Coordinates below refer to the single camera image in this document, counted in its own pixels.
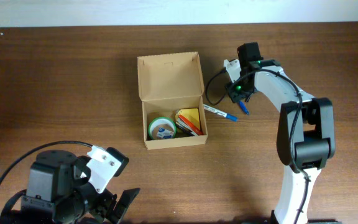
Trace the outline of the white blue marker pen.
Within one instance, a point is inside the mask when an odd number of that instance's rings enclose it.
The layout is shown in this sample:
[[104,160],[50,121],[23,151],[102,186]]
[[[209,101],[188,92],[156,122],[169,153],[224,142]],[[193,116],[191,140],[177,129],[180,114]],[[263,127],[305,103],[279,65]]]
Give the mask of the white blue marker pen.
[[237,121],[237,117],[236,117],[236,116],[233,116],[233,115],[231,115],[231,114],[229,114],[229,113],[223,112],[223,111],[221,111],[221,110],[218,110],[218,109],[213,108],[213,107],[208,106],[208,105],[203,105],[203,106],[204,106],[204,110],[207,110],[207,111],[209,111],[209,112],[212,112],[212,113],[214,113],[214,114],[216,114],[216,115],[218,115],[218,116],[222,116],[223,118],[229,119],[229,120],[231,120],[231,121],[234,121],[234,122]]

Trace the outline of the yellow spiral notepad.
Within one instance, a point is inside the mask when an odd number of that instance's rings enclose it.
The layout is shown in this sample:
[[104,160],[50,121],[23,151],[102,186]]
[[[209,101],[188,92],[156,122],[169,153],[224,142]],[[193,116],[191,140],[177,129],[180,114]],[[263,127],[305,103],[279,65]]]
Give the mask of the yellow spiral notepad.
[[201,130],[200,115],[198,108],[180,109],[176,112],[175,119],[178,119],[178,115],[183,115],[189,121],[191,121],[197,128]]

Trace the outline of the brown cardboard box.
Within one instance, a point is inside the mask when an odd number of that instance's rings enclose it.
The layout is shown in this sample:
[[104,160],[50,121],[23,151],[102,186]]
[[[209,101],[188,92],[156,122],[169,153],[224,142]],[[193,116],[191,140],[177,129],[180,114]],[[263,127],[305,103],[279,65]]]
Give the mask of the brown cardboard box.
[[[149,55],[137,58],[139,97],[142,101],[143,137],[148,150],[205,144],[208,138],[203,108],[204,82],[198,52]],[[200,136],[176,133],[171,139],[152,139],[156,118],[176,121],[181,109],[198,109]]]

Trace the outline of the small white blue box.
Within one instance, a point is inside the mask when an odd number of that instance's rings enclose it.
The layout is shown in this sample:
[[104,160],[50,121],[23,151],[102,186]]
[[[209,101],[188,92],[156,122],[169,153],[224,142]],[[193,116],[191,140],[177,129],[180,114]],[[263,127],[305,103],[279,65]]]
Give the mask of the small white blue box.
[[171,139],[174,137],[174,132],[168,129],[159,128],[156,137],[158,139]]

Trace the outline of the green tape roll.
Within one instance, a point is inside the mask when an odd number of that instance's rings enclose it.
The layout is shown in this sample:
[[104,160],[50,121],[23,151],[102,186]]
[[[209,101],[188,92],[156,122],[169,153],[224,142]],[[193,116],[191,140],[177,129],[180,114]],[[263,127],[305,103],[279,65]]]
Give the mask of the green tape roll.
[[155,118],[150,124],[148,128],[148,134],[151,139],[153,140],[160,140],[156,137],[156,133],[159,128],[168,129],[174,132],[174,137],[177,133],[176,125],[175,123],[168,117],[158,117]]

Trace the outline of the blue ballpoint pen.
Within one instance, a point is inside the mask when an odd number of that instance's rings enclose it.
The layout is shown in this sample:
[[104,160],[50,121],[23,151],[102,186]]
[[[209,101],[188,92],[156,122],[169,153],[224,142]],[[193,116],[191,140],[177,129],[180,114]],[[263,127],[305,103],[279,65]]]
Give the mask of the blue ballpoint pen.
[[247,107],[246,107],[246,104],[243,102],[243,101],[239,101],[238,102],[238,105],[240,106],[241,110],[246,114],[246,115],[250,115]]

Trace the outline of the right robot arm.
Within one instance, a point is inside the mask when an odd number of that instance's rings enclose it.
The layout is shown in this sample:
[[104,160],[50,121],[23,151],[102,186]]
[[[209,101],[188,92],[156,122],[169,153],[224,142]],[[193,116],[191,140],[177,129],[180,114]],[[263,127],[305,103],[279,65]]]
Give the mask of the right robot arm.
[[261,56],[256,42],[237,48],[236,60],[224,61],[233,103],[263,93],[280,113],[277,153],[284,165],[279,201],[270,223],[307,223],[313,186],[335,147],[333,104],[303,91],[274,59]]

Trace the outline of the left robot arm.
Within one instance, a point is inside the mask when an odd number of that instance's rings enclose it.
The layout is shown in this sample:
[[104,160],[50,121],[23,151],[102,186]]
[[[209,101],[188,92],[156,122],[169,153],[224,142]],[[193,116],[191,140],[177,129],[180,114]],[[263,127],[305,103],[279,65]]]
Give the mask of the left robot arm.
[[93,146],[79,157],[68,151],[41,152],[27,188],[6,202],[0,223],[79,223],[87,214],[95,223],[120,223],[140,190],[128,189],[118,197],[106,187],[128,162],[113,147]]

